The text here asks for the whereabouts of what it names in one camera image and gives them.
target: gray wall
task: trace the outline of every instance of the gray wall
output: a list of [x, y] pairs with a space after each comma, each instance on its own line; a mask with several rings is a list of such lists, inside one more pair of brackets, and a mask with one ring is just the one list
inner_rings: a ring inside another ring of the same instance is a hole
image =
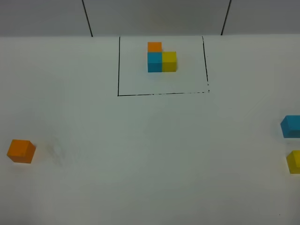
[[89, 36], [81, 0], [0, 0], [0, 36]]
[[300, 33], [299, 0], [232, 0], [226, 34]]
[[85, 0], [94, 35], [221, 34], [229, 0]]

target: black vertical line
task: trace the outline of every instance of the black vertical line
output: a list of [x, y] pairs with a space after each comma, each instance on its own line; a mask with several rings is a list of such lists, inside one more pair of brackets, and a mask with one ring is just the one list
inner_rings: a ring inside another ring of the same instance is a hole
[[120, 43], [121, 43], [121, 36], [119, 37], [119, 71], [118, 71], [118, 96], [119, 96], [119, 86], [120, 86]]
[[84, 13], [85, 13], [85, 17], [86, 17], [86, 20], [88, 22], [88, 25], [89, 25], [89, 29], [90, 29], [90, 35], [93, 37], [93, 33], [92, 33], [92, 29], [90, 28], [90, 21], [89, 21], [89, 18], [88, 18], [88, 14], [86, 13], [86, 8], [85, 8], [85, 4], [84, 4], [84, 1], [82, 1], [82, 5], [83, 5], [83, 9], [84, 9]]
[[227, 21], [227, 16], [228, 16], [229, 9], [230, 9], [230, 6], [231, 6], [231, 1], [232, 0], [229, 0], [228, 9], [227, 9], [227, 13], [226, 13], [226, 16], [225, 16], [225, 20], [224, 20], [224, 24], [223, 24], [221, 35], [223, 35], [223, 32], [224, 32], [225, 24], [226, 24], [226, 21]]
[[208, 84], [208, 74], [207, 74], [207, 66], [206, 66], [206, 57], [205, 57], [205, 47], [204, 47], [204, 38], [202, 36], [202, 41], [203, 41], [203, 54], [204, 54], [204, 62], [205, 62], [205, 70], [206, 70], [206, 80]]

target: black line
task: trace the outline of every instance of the black line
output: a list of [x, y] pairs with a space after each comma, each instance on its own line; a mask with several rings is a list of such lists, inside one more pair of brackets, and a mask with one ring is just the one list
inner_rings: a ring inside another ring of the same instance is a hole
[[226, 16], [225, 16], [225, 20], [224, 20], [224, 24], [223, 24], [221, 35], [223, 35], [223, 32], [224, 32], [225, 24], [226, 24], [226, 21], [227, 21], [227, 16], [228, 16], [229, 9], [230, 9], [230, 6], [231, 6], [231, 1], [232, 0], [229, 0], [228, 9], [227, 9], [227, 13], [226, 13]]
[[163, 94], [140, 94], [140, 95], [118, 95], [120, 96], [148, 96], [148, 95], [180, 95], [180, 94], [199, 94], [199, 93], [206, 93], [205, 91], [201, 92], [178, 92], [178, 93], [163, 93]]
[[90, 21], [89, 21], [89, 18], [88, 18], [88, 14], [86, 13], [85, 4], [84, 4], [83, 0], [81, 0], [81, 1], [82, 1], [82, 5], [83, 5], [86, 20], [88, 21], [88, 25], [89, 25], [89, 29], [90, 29], [90, 35], [93, 37], [92, 29], [90, 28]]
[[206, 70], [206, 80], [207, 80], [207, 85], [208, 84], [208, 73], [207, 73], [207, 66], [206, 66], [206, 57], [205, 57], [205, 47], [204, 47], [204, 38], [202, 36], [202, 41], [203, 41], [203, 54], [204, 54], [204, 62], [205, 62], [205, 70]]
[[118, 71], [118, 96], [119, 96], [119, 86], [120, 86], [120, 43], [121, 43], [121, 36], [119, 37], [119, 71]]

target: blue cube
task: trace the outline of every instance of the blue cube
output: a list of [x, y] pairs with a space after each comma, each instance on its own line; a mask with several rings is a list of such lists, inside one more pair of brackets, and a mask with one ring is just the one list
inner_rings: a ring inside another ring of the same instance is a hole
[[163, 71], [163, 53], [149, 52], [148, 53], [148, 73]]
[[280, 126], [284, 138], [300, 138], [300, 116], [286, 116]]

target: orange cube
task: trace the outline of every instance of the orange cube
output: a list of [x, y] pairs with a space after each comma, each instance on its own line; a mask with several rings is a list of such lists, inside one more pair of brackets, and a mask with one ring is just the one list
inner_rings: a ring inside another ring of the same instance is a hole
[[161, 42], [148, 42], [149, 53], [161, 53], [163, 51]]
[[15, 163], [31, 163], [36, 147], [26, 140], [13, 139], [7, 156]]

